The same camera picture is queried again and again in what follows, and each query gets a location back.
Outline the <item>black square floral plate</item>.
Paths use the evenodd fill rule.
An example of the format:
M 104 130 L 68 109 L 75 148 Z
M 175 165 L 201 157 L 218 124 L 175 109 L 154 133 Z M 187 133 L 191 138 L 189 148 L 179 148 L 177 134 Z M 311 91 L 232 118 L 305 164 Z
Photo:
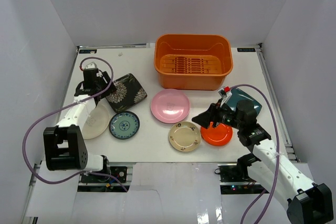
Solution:
M 148 96 L 140 82 L 131 73 L 114 80 L 113 84 L 117 90 L 108 95 L 106 100 L 115 113 L 130 109 Z

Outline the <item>cream white round plate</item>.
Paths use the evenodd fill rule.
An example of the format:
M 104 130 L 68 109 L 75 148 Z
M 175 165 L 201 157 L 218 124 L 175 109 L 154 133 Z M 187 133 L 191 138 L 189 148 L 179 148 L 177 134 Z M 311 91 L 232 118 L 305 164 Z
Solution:
M 89 114 L 83 129 L 82 137 L 84 140 L 90 140 L 100 136 L 108 127 L 109 112 L 104 105 L 98 104 L 97 107 Z

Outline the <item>orange round plate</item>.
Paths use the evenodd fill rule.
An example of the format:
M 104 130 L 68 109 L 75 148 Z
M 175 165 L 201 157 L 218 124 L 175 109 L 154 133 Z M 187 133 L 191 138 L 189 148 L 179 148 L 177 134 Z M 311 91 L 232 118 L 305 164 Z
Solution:
M 201 127 L 201 136 L 208 144 L 212 146 L 224 146 L 228 144 L 233 136 L 233 129 L 225 124 L 209 128 Z

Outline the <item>orange plastic bin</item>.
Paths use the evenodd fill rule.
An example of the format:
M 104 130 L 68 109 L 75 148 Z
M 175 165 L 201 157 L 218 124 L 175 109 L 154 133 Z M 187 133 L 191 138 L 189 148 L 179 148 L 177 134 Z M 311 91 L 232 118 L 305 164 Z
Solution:
M 233 69 L 231 46 L 220 35 L 162 35 L 154 67 L 165 89 L 217 90 Z

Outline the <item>pink round plate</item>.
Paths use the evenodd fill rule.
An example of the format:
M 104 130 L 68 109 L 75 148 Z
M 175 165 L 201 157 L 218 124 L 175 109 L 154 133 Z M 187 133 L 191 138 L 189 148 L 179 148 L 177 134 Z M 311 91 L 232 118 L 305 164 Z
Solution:
M 189 98 L 177 89 L 161 90 L 153 97 L 150 106 L 153 116 L 167 124 L 184 120 L 190 112 L 190 107 Z

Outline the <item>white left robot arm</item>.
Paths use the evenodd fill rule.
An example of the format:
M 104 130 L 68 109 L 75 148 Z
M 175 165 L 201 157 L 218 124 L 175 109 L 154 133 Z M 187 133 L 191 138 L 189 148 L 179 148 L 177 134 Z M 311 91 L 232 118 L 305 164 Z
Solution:
M 87 151 L 82 130 L 99 102 L 117 89 L 106 71 L 92 62 L 81 68 L 83 81 L 75 90 L 73 106 L 53 127 L 43 132 L 46 165 L 49 170 L 85 170 L 101 182 L 110 178 L 111 168 L 104 155 Z

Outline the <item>beige round patterned plate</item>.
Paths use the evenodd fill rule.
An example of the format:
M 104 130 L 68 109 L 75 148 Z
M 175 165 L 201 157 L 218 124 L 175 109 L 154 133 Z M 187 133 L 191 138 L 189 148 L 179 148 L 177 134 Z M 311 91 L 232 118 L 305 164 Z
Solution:
M 199 128 L 188 121 L 174 124 L 168 134 L 169 143 L 179 152 L 192 152 L 202 141 Z

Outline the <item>blue floral round plate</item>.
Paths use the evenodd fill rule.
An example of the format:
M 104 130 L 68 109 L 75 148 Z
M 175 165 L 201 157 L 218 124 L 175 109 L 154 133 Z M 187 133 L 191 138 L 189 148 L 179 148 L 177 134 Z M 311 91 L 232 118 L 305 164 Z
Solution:
M 140 119 L 131 111 L 124 111 L 114 115 L 109 123 L 111 135 L 119 140 L 132 138 L 139 128 Z

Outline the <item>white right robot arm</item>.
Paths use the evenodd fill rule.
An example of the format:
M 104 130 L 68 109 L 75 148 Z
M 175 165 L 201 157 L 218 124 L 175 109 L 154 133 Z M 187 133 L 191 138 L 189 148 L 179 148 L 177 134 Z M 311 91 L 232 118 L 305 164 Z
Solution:
M 257 112 L 249 100 L 241 100 L 236 109 L 212 103 L 192 118 L 207 129 L 220 123 L 237 129 L 239 141 L 250 154 L 239 159 L 238 177 L 260 183 L 281 203 L 291 223 L 327 223 L 334 218 L 332 192 L 326 184 L 316 184 L 276 149 L 271 136 L 257 123 Z

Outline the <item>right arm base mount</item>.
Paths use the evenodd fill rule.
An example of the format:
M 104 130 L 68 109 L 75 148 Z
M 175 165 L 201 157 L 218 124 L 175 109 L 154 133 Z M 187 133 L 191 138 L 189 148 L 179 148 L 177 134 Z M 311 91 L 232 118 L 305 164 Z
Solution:
M 237 165 L 219 165 L 214 173 L 219 176 L 221 184 L 230 186 L 232 190 L 250 189 L 259 186 L 255 180 L 245 175 Z

